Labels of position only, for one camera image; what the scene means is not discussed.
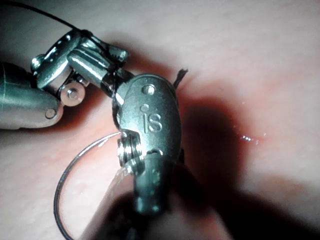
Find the right arm needle driver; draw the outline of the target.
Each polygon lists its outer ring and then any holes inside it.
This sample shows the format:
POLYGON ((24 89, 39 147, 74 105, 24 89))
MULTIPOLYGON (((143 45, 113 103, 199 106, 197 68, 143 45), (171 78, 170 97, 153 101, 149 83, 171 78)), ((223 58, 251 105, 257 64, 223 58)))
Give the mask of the right arm needle driver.
POLYGON ((146 155, 177 160, 182 129, 176 91, 165 78, 140 74, 119 85, 116 91, 116 123, 120 164, 146 155))

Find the left arm needle driver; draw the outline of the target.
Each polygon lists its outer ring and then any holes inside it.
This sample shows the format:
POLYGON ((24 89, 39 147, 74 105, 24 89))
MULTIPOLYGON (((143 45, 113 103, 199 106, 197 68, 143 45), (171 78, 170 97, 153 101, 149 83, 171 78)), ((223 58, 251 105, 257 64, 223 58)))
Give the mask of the left arm needle driver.
POLYGON ((45 54, 34 57, 30 67, 37 88, 57 97, 68 107, 79 105, 85 97, 85 87, 77 82, 76 71, 68 60, 68 55, 81 40, 78 31, 67 32, 45 54))

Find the left arm needle driver jaw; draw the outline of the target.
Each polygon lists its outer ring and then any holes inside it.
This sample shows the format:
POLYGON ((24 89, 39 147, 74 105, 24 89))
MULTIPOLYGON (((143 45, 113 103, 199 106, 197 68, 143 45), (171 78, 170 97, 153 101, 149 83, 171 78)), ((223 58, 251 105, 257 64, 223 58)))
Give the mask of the left arm needle driver jaw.
POLYGON ((111 76, 111 62, 94 50, 75 48, 68 54, 68 63, 88 82, 101 82, 111 76))
POLYGON ((127 50, 106 43, 95 37, 94 35, 91 37, 84 37, 81 40, 80 45, 104 55, 106 58, 111 59, 113 62, 127 63, 130 59, 130 53, 127 50))

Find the right arm needle driver jaw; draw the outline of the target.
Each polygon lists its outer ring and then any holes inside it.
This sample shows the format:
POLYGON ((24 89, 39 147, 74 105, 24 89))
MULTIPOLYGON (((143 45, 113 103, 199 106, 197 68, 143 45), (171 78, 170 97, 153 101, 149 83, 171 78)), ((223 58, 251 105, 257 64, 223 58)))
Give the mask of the right arm needle driver jaw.
POLYGON ((113 98, 117 89, 123 83, 127 83, 135 75, 123 68, 117 69, 115 72, 108 72, 101 80, 100 89, 110 98, 113 98))

